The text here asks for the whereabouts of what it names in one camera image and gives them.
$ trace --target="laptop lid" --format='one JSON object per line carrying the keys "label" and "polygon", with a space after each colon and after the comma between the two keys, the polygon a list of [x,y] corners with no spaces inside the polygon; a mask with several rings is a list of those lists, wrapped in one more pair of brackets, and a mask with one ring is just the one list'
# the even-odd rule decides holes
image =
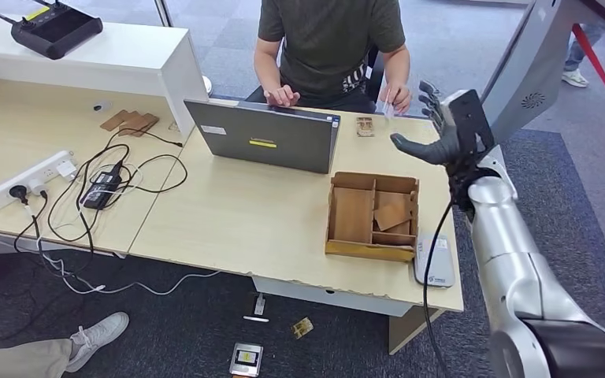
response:
{"label": "laptop lid", "polygon": [[338,116],[192,100],[184,103],[217,156],[317,173],[330,171]]}

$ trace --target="charger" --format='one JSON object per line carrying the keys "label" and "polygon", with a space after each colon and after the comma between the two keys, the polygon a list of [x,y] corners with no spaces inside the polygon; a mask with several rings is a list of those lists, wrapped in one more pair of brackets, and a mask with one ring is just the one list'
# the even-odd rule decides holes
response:
{"label": "charger", "polygon": [[88,209],[105,209],[113,192],[117,190],[121,183],[121,176],[119,176],[121,167],[121,162],[118,162],[110,171],[101,172],[82,197],[80,203],[83,203],[84,207]]}

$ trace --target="sneaker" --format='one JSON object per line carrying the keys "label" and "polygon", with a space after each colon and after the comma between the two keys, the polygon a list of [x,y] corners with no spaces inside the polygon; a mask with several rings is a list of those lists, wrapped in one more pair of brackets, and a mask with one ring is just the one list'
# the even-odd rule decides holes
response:
{"label": "sneaker", "polygon": [[82,329],[71,336],[71,340],[79,345],[75,357],[71,358],[67,372],[76,372],[89,361],[89,358],[96,353],[100,347],[103,347],[115,340],[128,325],[128,315],[126,313],[114,313],[109,317],[99,321],[94,327]]}
{"label": "sneaker", "polygon": [[585,88],[590,84],[582,75],[579,69],[573,71],[563,71],[562,81],[579,88]]}

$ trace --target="desk drawer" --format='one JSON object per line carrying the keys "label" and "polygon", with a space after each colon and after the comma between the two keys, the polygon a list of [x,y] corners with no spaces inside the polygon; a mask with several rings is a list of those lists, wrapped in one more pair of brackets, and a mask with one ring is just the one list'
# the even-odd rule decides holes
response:
{"label": "desk drawer", "polygon": [[326,305],[360,309],[371,313],[382,313],[393,317],[404,315],[412,304],[394,301],[392,299],[358,295],[344,291],[327,291],[319,287],[311,287],[298,283],[273,280],[263,277],[251,277],[256,290],[265,294],[281,295],[283,297],[302,299]]}

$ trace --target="desk leg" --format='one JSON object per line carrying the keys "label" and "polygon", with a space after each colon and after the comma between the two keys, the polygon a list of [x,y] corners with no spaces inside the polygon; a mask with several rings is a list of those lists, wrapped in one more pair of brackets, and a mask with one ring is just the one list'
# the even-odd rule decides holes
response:
{"label": "desk leg", "polygon": [[[441,309],[428,308],[430,321],[444,313]],[[425,330],[423,307],[411,306],[402,317],[388,317],[388,354],[391,356],[402,349],[416,335]]]}

